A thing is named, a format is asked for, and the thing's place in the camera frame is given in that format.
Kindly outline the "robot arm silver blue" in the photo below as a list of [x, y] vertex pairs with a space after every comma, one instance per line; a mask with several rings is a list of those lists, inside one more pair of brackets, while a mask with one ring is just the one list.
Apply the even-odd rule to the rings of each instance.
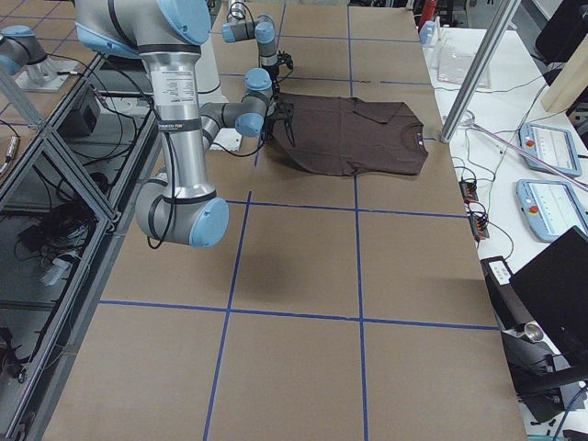
[[77, 1], [74, 7], [78, 39], [98, 53], [141, 60], [152, 86], [165, 166], [142, 185], [135, 208], [149, 245], [216, 245], [230, 212], [207, 178], [206, 152], [223, 129], [264, 141], [276, 121], [292, 116], [292, 105], [279, 100], [277, 77], [293, 61], [278, 49], [273, 18], [229, 3], [224, 40], [254, 40], [258, 49], [243, 98], [229, 103], [219, 89], [206, 2]]
[[221, 35], [227, 43], [254, 40], [258, 53], [258, 66], [268, 72], [274, 83], [279, 82], [278, 77], [282, 67], [288, 70], [286, 75], [294, 70], [292, 56], [278, 48], [274, 19], [268, 14], [255, 17], [245, 1], [228, 2]]

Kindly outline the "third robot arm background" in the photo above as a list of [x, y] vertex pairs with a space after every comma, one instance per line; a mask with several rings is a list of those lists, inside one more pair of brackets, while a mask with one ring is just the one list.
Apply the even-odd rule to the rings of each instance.
[[57, 60], [41, 46], [33, 30], [24, 25], [1, 29], [1, 72], [16, 77], [28, 92], [58, 92], [79, 62]]

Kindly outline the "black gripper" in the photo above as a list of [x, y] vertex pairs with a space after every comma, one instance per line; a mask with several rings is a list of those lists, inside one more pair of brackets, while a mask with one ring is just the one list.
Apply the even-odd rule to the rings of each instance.
[[288, 72], [291, 73], [294, 69], [293, 58], [285, 51], [278, 51], [276, 62], [270, 66], [270, 75], [278, 76], [282, 66], [285, 66]]
[[283, 121], [284, 131], [291, 147], [296, 146], [295, 135], [293, 131], [294, 105], [284, 102], [281, 99], [275, 99], [270, 104], [265, 124], [265, 139], [271, 141], [274, 139], [274, 128], [276, 121]]

